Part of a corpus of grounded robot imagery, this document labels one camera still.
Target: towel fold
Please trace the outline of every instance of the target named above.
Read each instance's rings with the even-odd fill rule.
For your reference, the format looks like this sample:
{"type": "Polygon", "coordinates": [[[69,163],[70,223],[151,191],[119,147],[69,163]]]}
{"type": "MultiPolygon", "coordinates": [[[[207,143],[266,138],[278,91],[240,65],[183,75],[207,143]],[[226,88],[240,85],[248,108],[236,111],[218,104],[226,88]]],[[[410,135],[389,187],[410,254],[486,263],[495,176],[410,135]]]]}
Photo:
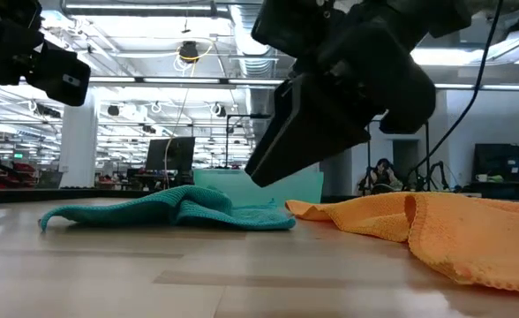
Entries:
{"type": "Polygon", "coordinates": [[[408,241],[421,261],[459,284],[519,291],[519,203],[453,193],[385,193],[336,204],[288,201],[296,217],[341,231],[408,241]]]}
{"type": "Polygon", "coordinates": [[[39,225],[43,231],[53,216],[96,226],[157,223],[203,225],[203,221],[210,220],[251,231],[287,230],[296,222],[294,217],[288,216],[275,204],[234,208],[232,201],[223,193],[194,185],[179,186],[113,206],[56,208],[40,219],[39,225]]]}

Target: light blue container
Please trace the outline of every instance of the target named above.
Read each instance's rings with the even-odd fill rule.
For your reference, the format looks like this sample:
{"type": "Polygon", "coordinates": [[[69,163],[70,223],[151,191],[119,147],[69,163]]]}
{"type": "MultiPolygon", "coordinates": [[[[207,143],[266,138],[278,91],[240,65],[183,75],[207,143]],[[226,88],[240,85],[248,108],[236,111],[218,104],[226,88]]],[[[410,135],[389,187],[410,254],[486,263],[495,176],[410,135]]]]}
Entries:
{"type": "Polygon", "coordinates": [[[301,170],[264,188],[242,170],[194,170],[193,175],[196,186],[226,193],[235,207],[269,202],[284,207],[287,200],[320,203],[324,182],[324,174],[312,170],[301,170]]]}

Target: wooden table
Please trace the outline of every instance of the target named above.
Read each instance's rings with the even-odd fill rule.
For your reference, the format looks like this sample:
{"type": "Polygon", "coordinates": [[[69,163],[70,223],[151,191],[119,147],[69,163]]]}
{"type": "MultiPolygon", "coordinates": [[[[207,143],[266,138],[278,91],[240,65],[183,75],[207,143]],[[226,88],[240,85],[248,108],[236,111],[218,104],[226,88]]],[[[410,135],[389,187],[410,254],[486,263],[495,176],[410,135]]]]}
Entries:
{"type": "Polygon", "coordinates": [[[519,293],[461,286],[403,244],[292,231],[86,229],[0,205],[0,317],[519,317],[519,293]]]}

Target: white wall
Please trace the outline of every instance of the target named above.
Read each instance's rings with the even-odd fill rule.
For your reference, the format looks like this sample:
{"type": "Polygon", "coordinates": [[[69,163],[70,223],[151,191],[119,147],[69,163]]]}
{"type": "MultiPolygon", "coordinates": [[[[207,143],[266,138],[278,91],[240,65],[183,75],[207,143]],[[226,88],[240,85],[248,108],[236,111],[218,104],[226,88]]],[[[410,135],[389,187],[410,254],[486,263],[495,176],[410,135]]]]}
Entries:
{"type": "MultiPolygon", "coordinates": [[[[470,102],[472,92],[448,91],[448,120],[452,125],[470,102]]],[[[519,144],[519,92],[480,91],[470,112],[448,139],[449,168],[454,183],[471,181],[476,143],[519,144]]]]}

